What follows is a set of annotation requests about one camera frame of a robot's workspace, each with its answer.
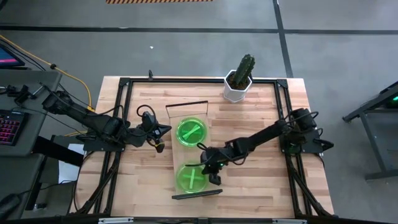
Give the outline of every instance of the white pot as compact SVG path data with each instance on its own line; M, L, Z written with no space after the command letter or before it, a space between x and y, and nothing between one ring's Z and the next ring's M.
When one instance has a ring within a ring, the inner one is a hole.
M227 100L229 100L232 103L237 103L244 99L246 92L249 90L250 86L252 85L252 81L248 77L249 85L245 90L234 90L229 86L228 82L226 81L226 79L229 77L229 75L233 72L236 72L236 70L229 71L227 76L225 76L225 78L224 78L224 98L226 98Z

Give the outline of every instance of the wooden table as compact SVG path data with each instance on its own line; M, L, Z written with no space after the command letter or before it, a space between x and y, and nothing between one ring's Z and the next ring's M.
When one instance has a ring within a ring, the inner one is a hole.
M97 113L114 106L119 78L104 77ZM309 108L304 80L287 80L293 109ZM124 102L125 95L123 93L121 102ZM148 104L155 110L159 123L169 124L165 105L201 100L209 101L208 124L212 146L223 146L227 140L252 135L278 119L272 85L253 84L244 101L231 104L223 98L222 84L135 83L128 120L132 126L139 124L141 119L137 116L136 109L142 104ZM112 216L294 217L286 163L277 138L257 147L243 166L230 164L220 172L223 193L187 200L171 199L175 195L171 133L167 133L163 139L165 150L161 154L147 144L140 148L128 146L122 154ZM94 153L81 169L76 194L79 206L83 205L98 185L103 157L102 152ZM309 154L302 157L308 188L323 207L333 213L321 160ZM304 211L302 193L298 186L297 189L300 208Z

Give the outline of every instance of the green petri dish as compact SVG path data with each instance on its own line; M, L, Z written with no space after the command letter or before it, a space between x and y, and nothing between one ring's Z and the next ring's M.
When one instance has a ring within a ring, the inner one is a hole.
M205 190L208 184L208 177L201 173L202 170L203 166L181 166L176 176L177 187L188 194Z
M206 126L198 118L185 118L178 124L176 135L184 146L196 147L206 138Z

